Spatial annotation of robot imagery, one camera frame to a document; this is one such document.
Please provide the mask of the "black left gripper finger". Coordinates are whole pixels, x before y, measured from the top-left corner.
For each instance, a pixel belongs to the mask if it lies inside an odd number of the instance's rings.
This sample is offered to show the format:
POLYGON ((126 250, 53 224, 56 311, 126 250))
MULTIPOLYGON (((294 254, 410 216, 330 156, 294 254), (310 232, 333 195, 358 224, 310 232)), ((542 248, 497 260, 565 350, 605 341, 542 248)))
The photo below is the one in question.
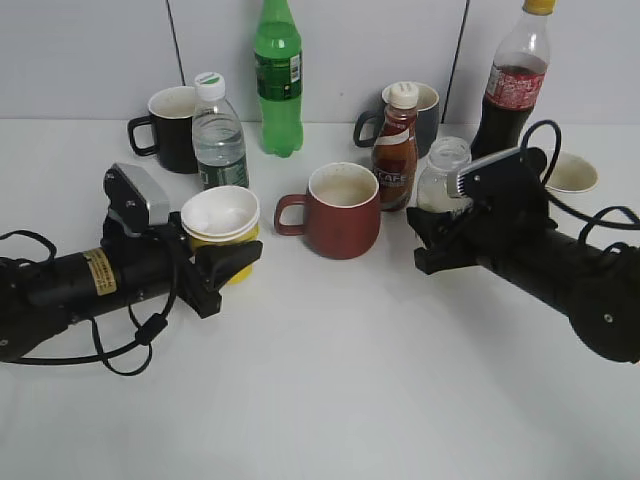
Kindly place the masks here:
POLYGON ((244 281, 261 258, 263 243, 258 240, 230 245, 207 244, 195 250, 195 265, 208 292, 219 291, 228 283, 244 281))

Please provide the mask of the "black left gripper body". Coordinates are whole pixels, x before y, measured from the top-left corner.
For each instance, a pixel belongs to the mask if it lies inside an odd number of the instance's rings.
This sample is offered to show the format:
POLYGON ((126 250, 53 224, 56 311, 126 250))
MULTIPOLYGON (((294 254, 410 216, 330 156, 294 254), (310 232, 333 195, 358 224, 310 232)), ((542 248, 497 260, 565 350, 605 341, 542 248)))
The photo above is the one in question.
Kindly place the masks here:
POLYGON ((176 295, 200 317, 207 318, 220 311, 222 297, 204 287, 204 271, 191 262, 193 253, 177 211, 169 215, 165 227, 150 228, 137 238, 126 235, 122 225, 107 217, 103 223, 102 250, 117 283, 116 291, 102 298, 103 313, 166 294, 172 286, 176 287, 176 295), (158 235, 160 230, 172 239, 174 250, 158 235))

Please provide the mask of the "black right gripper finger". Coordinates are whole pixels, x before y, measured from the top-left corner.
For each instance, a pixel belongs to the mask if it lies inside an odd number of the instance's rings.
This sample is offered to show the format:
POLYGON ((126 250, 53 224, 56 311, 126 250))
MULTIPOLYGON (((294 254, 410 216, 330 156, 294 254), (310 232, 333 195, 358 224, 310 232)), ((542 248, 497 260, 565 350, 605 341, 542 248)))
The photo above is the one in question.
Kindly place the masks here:
POLYGON ((466 230, 473 219, 473 208, 461 213, 434 213, 418 207, 406 209, 407 222, 427 249, 471 250, 466 230))

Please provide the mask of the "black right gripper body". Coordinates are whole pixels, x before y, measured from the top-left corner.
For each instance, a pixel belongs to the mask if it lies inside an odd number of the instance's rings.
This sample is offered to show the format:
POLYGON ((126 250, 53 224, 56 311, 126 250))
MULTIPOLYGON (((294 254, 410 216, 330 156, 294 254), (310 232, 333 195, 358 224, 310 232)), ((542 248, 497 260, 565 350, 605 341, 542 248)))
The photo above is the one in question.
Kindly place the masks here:
POLYGON ((426 274, 482 265, 494 272, 514 263, 518 270, 556 274, 548 233, 557 225, 549 218, 542 198, 495 197, 472 205, 473 219, 466 230, 471 250, 414 251, 416 267, 426 274))

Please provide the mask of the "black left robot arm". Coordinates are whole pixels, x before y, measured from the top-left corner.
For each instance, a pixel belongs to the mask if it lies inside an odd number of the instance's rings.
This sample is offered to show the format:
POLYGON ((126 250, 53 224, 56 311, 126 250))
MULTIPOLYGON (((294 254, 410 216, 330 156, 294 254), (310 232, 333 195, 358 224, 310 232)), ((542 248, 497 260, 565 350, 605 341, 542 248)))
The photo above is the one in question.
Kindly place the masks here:
POLYGON ((206 245, 192 249, 178 213, 167 223, 129 234, 117 221, 106 219, 99 247, 57 256, 55 246, 31 231, 22 236, 44 245, 41 262, 24 258, 1 260, 1 360, 37 366, 67 366, 106 361, 136 347, 151 347, 167 326, 176 299, 201 318, 221 309, 220 290, 262 255, 258 240, 235 245, 206 245), (165 295, 163 310, 134 323, 133 340, 107 352, 74 358, 32 358, 41 343, 71 325, 135 303, 165 295))

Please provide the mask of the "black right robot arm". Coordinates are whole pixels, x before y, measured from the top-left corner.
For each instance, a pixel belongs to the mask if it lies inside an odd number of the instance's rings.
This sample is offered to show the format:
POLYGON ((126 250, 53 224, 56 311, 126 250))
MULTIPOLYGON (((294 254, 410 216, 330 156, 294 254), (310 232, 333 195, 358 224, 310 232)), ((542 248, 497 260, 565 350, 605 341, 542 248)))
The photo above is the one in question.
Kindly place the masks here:
POLYGON ((579 339, 614 362, 639 361, 639 250, 605 250, 558 231, 545 208, 475 206, 452 218, 417 207, 407 221, 423 241, 427 275, 481 266, 566 316, 579 339))

